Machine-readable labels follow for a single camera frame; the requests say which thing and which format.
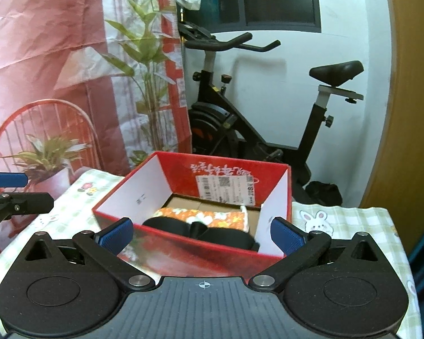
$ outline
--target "crosshair marking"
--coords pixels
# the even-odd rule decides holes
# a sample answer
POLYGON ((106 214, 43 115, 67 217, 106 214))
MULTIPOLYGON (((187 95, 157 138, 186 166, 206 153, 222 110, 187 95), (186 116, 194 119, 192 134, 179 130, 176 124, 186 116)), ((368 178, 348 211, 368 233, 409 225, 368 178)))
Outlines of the crosshair marking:
POLYGON ((210 284, 210 283, 204 281, 204 282, 201 282, 201 283, 197 284, 197 286, 200 286, 202 289, 206 289, 206 288, 208 288, 210 286, 213 286, 213 284, 210 284))

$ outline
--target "exercise bike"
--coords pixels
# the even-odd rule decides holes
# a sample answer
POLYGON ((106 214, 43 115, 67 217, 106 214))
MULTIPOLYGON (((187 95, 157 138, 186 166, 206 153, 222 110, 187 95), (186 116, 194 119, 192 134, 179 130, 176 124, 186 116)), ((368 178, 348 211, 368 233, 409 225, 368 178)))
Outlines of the exercise bike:
POLYGON ((327 85, 319 85, 319 94, 312 106, 300 144, 298 148, 293 148, 266 142, 226 98, 226 86, 231 82, 231 76, 226 74, 221 76, 220 89, 213 85, 217 52, 232 48, 268 52, 280 46, 281 42, 276 40, 265 47, 248 45, 245 43, 252 39, 252 34, 248 32, 230 41, 221 42, 206 29, 182 19, 178 28, 185 48, 199 49, 206 53, 204 67, 201 72, 194 72, 192 77, 194 81, 199 82, 198 100, 189 110, 193 152, 289 164, 292 168, 294 199, 307 204, 316 203, 317 200, 309 197, 303 189, 311 179, 311 171, 306 161, 322 123, 325 123, 326 127, 331 127, 333 124, 333 117, 325 116, 330 95, 342 96, 349 103, 364 99, 361 94, 338 88, 364 71, 361 62, 350 61, 314 67, 310 70, 311 77, 327 85))

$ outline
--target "white wall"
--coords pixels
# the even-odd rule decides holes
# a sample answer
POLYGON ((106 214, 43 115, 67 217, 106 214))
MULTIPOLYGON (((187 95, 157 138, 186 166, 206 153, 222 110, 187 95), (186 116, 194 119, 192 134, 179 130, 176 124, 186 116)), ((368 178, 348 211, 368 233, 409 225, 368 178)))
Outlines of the white wall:
POLYGON ((388 0, 366 0, 366 11, 369 33, 367 97, 355 171, 344 195, 348 206, 360 203, 369 181, 382 136, 391 80, 393 45, 388 0))
MULTIPOLYGON (((336 183, 346 205, 350 205, 348 200, 351 200, 356 206, 367 183, 365 174, 373 164, 373 159, 368 162, 360 156, 363 124, 367 127, 363 131, 369 140, 367 143, 377 147, 371 143, 373 136, 370 136, 372 128, 377 126, 368 125, 364 120, 365 105, 374 103, 375 106, 370 97, 375 95, 372 90, 376 86, 372 85, 368 92, 368 78, 373 70, 369 70, 366 3, 365 0, 319 0, 319 3, 322 33, 252 31, 254 45, 266 45, 275 39, 282 45, 268 53, 237 49, 219 53, 214 81, 219 85, 221 73, 231 74, 234 79, 226 95, 256 130, 269 142, 298 146, 319 85, 309 77, 310 68, 360 60, 365 72, 342 87, 364 94, 366 103, 350 104, 333 96, 327 112, 335 117, 333 126, 321 128, 308 159, 313 180, 336 183)), ((220 40, 228 40, 236 34, 239 33, 216 35, 220 40)), ((204 53, 186 52, 186 90, 191 104, 195 101, 197 83, 190 78, 194 71, 201 69, 204 53)))

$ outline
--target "bike handlebar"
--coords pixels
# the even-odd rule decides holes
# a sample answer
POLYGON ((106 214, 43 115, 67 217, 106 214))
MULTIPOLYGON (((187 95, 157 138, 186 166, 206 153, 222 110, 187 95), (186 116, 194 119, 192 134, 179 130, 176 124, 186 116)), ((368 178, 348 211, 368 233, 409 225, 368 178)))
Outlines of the bike handlebar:
POLYGON ((281 45, 281 42, 279 40, 274 40, 272 43, 269 43, 267 46, 265 47, 258 47, 258 46, 253 46, 253 45, 240 45, 237 48, 241 48, 241 49, 246 49, 248 51, 254 51, 254 52, 268 52, 271 51, 272 49, 278 47, 281 45))
POLYGON ((249 32, 244 33, 236 38, 229 40, 228 42, 220 42, 218 40, 187 40, 184 43, 186 48, 200 49, 202 51, 228 51, 231 48, 238 48, 240 45, 248 42, 253 38, 253 35, 249 32))

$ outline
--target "adjustment knob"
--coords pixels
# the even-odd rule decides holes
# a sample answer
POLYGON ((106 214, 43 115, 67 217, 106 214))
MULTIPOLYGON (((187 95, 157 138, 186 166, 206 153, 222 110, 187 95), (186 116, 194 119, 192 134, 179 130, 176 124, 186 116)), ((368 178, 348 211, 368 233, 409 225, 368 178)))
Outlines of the adjustment knob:
POLYGON ((231 80, 232 80, 232 76, 226 75, 226 74, 222 75, 222 83, 223 84, 229 84, 231 82, 231 80))
POLYGON ((198 71, 195 71, 193 73, 193 81, 200 81, 201 80, 201 73, 199 73, 198 71))
POLYGON ((331 127, 331 125, 333 124, 333 120, 335 118, 333 116, 328 116, 325 120, 325 126, 326 127, 331 127))

